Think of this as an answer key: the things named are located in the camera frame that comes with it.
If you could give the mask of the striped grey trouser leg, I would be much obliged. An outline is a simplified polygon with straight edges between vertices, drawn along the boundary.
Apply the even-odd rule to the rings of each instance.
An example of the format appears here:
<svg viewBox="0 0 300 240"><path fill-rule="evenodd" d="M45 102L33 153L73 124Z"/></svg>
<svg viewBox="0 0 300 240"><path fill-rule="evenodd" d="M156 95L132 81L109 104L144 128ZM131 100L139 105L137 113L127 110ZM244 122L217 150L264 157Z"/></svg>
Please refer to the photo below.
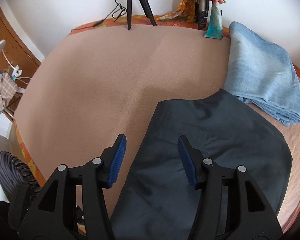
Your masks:
<svg viewBox="0 0 300 240"><path fill-rule="evenodd" d="M18 184L24 184L31 188L34 194L38 194L41 187L35 179L27 164L23 163L10 152L0 152L0 185L8 201Z"/></svg>

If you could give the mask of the checkered beige cloth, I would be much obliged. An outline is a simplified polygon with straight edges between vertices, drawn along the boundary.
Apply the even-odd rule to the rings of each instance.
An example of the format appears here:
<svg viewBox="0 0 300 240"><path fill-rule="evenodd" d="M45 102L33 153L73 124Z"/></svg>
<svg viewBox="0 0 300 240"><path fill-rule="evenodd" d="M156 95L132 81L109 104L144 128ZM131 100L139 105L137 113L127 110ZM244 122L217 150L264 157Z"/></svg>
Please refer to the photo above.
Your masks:
<svg viewBox="0 0 300 240"><path fill-rule="evenodd" d="M0 77L0 112L9 104L18 90L18 86L7 73Z"/></svg>

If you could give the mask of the wooden door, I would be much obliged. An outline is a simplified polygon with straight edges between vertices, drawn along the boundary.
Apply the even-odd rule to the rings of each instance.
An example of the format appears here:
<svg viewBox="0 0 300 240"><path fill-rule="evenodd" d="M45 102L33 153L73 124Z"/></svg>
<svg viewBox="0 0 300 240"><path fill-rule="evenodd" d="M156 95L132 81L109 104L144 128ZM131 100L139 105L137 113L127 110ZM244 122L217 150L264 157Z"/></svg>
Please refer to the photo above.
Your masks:
<svg viewBox="0 0 300 240"><path fill-rule="evenodd" d="M23 70L23 76L32 77L40 66L40 62L13 30L0 7L0 41L1 40L6 41L4 51L9 60L11 60L13 64L17 64ZM4 56L0 54L0 72L7 66L7 61L4 59Z"/></svg>

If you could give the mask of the white desk lamp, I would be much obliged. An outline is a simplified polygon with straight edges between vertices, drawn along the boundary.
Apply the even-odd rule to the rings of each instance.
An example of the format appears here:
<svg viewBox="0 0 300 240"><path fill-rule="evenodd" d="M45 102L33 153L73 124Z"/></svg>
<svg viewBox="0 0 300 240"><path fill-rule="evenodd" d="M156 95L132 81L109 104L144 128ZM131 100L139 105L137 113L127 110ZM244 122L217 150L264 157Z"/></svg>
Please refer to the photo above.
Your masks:
<svg viewBox="0 0 300 240"><path fill-rule="evenodd" d="M19 68L18 65L14 65L12 63L12 61L9 60L9 58L7 57L7 55L6 55L5 51L4 51L5 45L6 45L6 41L5 40L1 40L0 41L0 54L2 54L4 56L4 59L7 61L8 65L12 68L11 77L13 79L17 79L17 78L19 78L22 75L23 71Z"/></svg>

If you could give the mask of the folded light blue jeans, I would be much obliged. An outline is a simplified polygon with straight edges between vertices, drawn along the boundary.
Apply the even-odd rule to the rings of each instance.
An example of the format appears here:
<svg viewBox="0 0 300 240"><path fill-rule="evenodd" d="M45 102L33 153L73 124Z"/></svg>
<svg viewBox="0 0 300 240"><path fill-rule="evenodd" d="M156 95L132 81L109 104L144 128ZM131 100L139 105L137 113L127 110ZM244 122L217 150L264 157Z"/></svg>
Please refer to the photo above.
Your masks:
<svg viewBox="0 0 300 240"><path fill-rule="evenodd" d="M300 123L300 81L289 53L241 23L232 22L229 33L224 89L287 127Z"/></svg>

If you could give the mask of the folded silver black tripod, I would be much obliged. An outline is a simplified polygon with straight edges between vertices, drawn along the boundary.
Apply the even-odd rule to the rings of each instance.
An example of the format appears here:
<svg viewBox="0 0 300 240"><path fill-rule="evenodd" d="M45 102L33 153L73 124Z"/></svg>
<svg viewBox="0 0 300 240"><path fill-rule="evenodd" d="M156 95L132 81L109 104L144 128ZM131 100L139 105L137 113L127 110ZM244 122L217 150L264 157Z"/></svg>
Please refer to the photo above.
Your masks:
<svg viewBox="0 0 300 240"><path fill-rule="evenodd" d="M204 30L207 24L207 17L209 13L209 1L197 0L196 2L196 21L199 30Z"/></svg>

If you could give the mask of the dark grey pants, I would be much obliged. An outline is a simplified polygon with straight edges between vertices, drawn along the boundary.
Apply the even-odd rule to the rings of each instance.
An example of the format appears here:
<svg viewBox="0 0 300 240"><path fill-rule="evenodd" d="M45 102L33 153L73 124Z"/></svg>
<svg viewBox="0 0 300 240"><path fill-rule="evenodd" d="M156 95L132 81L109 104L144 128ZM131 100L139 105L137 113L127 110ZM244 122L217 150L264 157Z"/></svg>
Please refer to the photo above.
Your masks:
<svg viewBox="0 0 300 240"><path fill-rule="evenodd" d="M200 150L195 190L177 148ZM111 216L117 239L280 239L292 155L270 122L219 90L158 103Z"/></svg>

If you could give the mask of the orange patterned scarf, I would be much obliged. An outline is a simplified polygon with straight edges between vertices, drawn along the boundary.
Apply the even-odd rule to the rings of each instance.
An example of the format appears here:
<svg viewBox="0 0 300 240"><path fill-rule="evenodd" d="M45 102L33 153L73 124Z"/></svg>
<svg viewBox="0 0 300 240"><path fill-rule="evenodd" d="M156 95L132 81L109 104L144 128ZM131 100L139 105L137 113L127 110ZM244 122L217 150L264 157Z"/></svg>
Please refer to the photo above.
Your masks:
<svg viewBox="0 0 300 240"><path fill-rule="evenodd" d="M221 40L223 38L222 10L225 0L181 0L177 9L157 19L167 21L179 19L198 24L198 29L206 29L205 37Z"/></svg>

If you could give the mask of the pink beige blanket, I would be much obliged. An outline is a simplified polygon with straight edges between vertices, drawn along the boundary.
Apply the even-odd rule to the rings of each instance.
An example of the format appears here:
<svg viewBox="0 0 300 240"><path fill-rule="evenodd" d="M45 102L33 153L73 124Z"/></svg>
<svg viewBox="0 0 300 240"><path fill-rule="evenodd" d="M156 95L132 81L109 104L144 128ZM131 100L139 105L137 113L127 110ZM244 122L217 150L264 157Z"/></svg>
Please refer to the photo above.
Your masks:
<svg viewBox="0 0 300 240"><path fill-rule="evenodd" d="M123 133L126 154L106 192L116 237L185 239L199 201L177 150L186 135L217 164L246 166L287 230L300 210L300 124L284 126L232 96L234 44L150 25L64 38L15 113L42 179L100 156Z"/></svg>

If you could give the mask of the orange floral bedsheet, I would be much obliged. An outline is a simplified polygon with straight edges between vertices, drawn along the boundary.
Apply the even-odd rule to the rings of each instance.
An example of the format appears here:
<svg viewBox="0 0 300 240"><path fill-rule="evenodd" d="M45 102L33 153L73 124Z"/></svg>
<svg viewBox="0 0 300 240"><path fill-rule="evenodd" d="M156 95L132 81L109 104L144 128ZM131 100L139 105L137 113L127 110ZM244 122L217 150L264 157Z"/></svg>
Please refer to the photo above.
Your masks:
<svg viewBox="0 0 300 240"><path fill-rule="evenodd" d="M143 24L143 25L150 25L151 23L149 19L146 16L143 15L137 15L137 16L132 16L132 25L136 24ZM198 24L197 23L190 23L186 21L182 21L179 19L169 19L166 21L156 21L157 25L162 25L162 26L174 26L174 27L183 27L183 28L190 28L190 29L197 29ZM80 33L86 30L94 29L93 27L94 23L90 22L84 25L80 25L74 29L71 30L71 34L76 34ZM96 28L105 28L105 27L114 27L114 26L127 26L127 18L121 17L117 21L114 20L113 18L104 20L100 25L96 26Z"/></svg>

